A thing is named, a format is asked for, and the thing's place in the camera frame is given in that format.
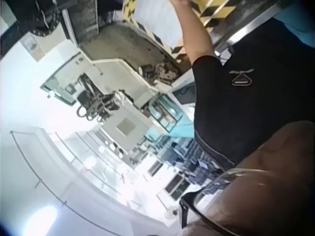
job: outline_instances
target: sleeve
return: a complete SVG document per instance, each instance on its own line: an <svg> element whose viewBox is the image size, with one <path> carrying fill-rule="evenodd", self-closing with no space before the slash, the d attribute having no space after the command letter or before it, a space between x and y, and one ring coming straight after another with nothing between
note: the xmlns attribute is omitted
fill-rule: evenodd
<svg viewBox="0 0 315 236"><path fill-rule="evenodd" d="M213 56L202 56L192 65L196 83L196 101L202 103L218 91L224 79L224 68L219 59Z"/></svg>

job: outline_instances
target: hand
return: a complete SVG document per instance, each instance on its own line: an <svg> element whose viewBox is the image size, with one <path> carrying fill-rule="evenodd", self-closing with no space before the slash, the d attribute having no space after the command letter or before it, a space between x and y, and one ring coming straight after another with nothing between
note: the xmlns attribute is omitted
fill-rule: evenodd
<svg viewBox="0 0 315 236"><path fill-rule="evenodd" d="M176 5L189 5L191 0L169 0L171 4Z"/></svg>

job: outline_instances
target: ceiling light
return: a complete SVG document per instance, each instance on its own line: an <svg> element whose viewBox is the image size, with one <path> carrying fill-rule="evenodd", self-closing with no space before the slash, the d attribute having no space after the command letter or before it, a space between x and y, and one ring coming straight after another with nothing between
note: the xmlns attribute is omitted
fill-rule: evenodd
<svg viewBox="0 0 315 236"><path fill-rule="evenodd" d="M104 146L99 146L98 151L99 151L100 153L105 152L105 147L104 147Z"/></svg>
<svg viewBox="0 0 315 236"><path fill-rule="evenodd" d="M55 96L55 91L50 90L50 91L48 92L48 98L54 97L54 96Z"/></svg>
<svg viewBox="0 0 315 236"><path fill-rule="evenodd" d="M109 148L110 148L112 151L115 151L115 149L116 149L113 144L110 144L110 145L109 145Z"/></svg>
<svg viewBox="0 0 315 236"><path fill-rule="evenodd" d="M45 236L57 218L54 206L45 206L35 212L26 223L23 236Z"/></svg>
<svg viewBox="0 0 315 236"><path fill-rule="evenodd" d="M93 156L88 157L88 159L83 163L87 170L93 168L96 164L96 158Z"/></svg>

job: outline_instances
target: eyeglass frame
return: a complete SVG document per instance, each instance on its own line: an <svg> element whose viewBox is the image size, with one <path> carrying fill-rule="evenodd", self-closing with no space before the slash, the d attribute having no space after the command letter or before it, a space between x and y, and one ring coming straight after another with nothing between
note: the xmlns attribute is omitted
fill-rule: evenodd
<svg viewBox="0 0 315 236"><path fill-rule="evenodd" d="M188 219L188 211L192 210L193 213L198 215L200 219L206 223L211 229L217 231L218 233L222 234L223 236L236 236L235 234L227 231L223 227L217 225L213 221L209 220L207 217L205 217L195 206L195 200L196 197L205 189L205 187L202 187L200 190L196 192L190 192L186 193L183 195L179 201L179 206L181 208L181 215L180 215L180 223L181 223L181 228L183 229L184 227L187 226L187 219Z"/></svg>
<svg viewBox="0 0 315 236"><path fill-rule="evenodd" d="M212 181L212 183L216 182L218 179L221 179L223 176L230 175L230 174L236 174L246 172L246 173L264 173L275 177L272 173L269 171L264 170L257 170L257 169L241 169L241 168L234 168L231 169L223 174L221 174L219 177L217 177L215 180ZM197 196L209 185L212 183L202 187L200 190L196 192L189 192L184 194L179 201L179 205L181 208L181 215L180 215L180 224L181 229L187 226L187 219L188 219L188 211L192 210L192 212L200 217L200 219L207 225L209 228L215 230L216 232L222 234L222 236L239 236L237 234L234 234L230 232L229 230L225 229L224 227L216 224L215 222L209 220L204 214L202 214L196 207L195 207L195 201Z"/></svg>

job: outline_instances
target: hazard tape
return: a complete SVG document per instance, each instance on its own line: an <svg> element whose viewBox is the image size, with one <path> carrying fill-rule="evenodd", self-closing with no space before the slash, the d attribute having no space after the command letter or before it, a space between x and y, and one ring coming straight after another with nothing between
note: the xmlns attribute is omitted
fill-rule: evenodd
<svg viewBox="0 0 315 236"><path fill-rule="evenodd" d="M207 31L210 33L213 28L218 26L239 4L241 0L192 0L193 8L200 21L203 23ZM148 37L164 49L178 63L187 58L184 48L183 39L175 48L171 48L168 44L161 40L153 32L147 30L143 24L133 19L133 14L137 6L137 0L125 0L123 5L124 20L132 23L138 29L142 30Z"/></svg>
<svg viewBox="0 0 315 236"><path fill-rule="evenodd" d="M193 0L191 1L191 7L210 33L240 2L241 0ZM183 39L173 49L171 56L176 61L182 61L187 57Z"/></svg>
<svg viewBox="0 0 315 236"><path fill-rule="evenodd" d="M123 14L124 19L129 20L134 14L137 6L137 0L124 0Z"/></svg>
<svg viewBox="0 0 315 236"><path fill-rule="evenodd" d="M135 12L137 6L137 0L125 0L123 5L124 20L132 23L138 29L142 30L150 39L152 39L156 44L158 44L162 49L164 49L169 55L172 55L172 48L161 40L156 34L147 30L143 24L137 22L132 16Z"/></svg>

